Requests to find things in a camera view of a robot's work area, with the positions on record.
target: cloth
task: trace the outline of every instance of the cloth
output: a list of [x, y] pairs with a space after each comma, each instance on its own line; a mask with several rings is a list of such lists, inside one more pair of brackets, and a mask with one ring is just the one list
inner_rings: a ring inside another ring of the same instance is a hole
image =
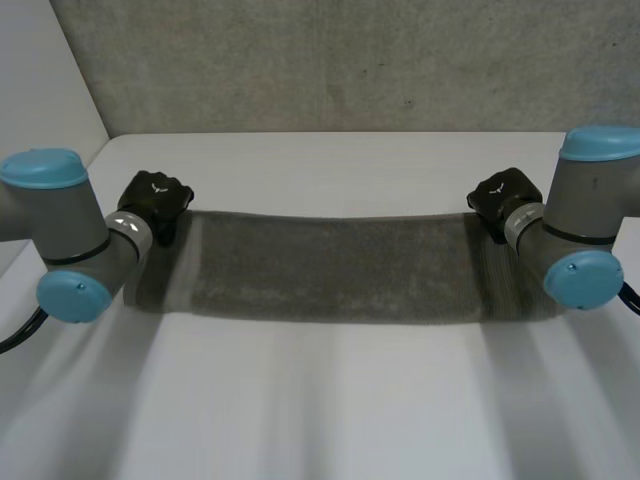
[[125, 300], [152, 312], [365, 324], [541, 320], [560, 313], [474, 214], [317, 219], [185, 213]]

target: table surface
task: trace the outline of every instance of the table surface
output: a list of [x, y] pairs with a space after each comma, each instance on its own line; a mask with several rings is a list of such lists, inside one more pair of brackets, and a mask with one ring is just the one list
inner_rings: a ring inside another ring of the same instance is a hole
[[[90, 175], [104, 213], [145, 169], [190, 185], [196, 209], [425, 215], [467, 211], [466, 194], [511, 166], [546, 192], [561, 142], [134, 135]], [[614, 250], [636, 285], [638, 236], [626, 221]], [[32, 311], [43, 271], [30, 245], [0, 278], [3, 334]], [[96, 324], [47, 322], [2, 360], [3, 479], [640, 478], [640, 326], [617, 300], [537, 323], [418, 327], [156, 316], [118, 298]]]

